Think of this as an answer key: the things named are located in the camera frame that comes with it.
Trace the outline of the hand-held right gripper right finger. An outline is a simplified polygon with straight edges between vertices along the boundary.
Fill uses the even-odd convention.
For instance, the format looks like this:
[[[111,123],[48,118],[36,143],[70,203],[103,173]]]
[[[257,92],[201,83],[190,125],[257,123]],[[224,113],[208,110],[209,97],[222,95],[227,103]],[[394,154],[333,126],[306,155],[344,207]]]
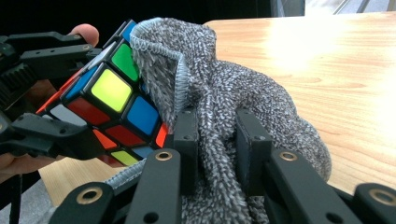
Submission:
[[[247,109],[236,111],[237,177],[247,196],[262,196],[263,164],[272,150],[272,138]]]

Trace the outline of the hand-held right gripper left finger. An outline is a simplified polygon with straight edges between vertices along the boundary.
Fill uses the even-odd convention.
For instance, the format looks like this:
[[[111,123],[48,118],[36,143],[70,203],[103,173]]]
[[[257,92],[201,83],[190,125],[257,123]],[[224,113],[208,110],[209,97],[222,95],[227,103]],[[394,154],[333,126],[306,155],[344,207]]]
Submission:
[[[174,149],[181,157],[181,194],[192,195],[198,181],[198,127],[196,111],[182,110],[174,129]]]

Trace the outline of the grey terry cloth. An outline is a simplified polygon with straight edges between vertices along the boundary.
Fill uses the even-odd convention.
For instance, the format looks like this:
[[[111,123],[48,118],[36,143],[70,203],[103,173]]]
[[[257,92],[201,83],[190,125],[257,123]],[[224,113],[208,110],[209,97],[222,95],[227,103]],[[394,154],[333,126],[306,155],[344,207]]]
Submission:
[[[171,18],[139,22],[127,38],[147,92],[168,127],[178,112],[197,112],[199,162],[191,196],[183,197],[182,224],[269,224],[264,199],[246,196],[235,174],[235,112],[246,108],[261,121],[276,148],[305,156],[329,179],[329,150],[302,119],[287,91],[270,77],[216,56],[216,34],[207,26]]]

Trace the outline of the multicoloured puzzle cube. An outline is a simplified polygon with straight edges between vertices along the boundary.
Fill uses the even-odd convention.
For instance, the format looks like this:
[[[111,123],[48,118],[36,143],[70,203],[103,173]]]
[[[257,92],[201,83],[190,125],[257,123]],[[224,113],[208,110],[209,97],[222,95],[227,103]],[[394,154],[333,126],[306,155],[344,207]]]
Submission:
[[[163,147],[167,127],[147,95],[132,57],[126,21],[104,49],[49,98],[37,114],[87,126],[104,149],[99,159],[112,167],[129,166]]]

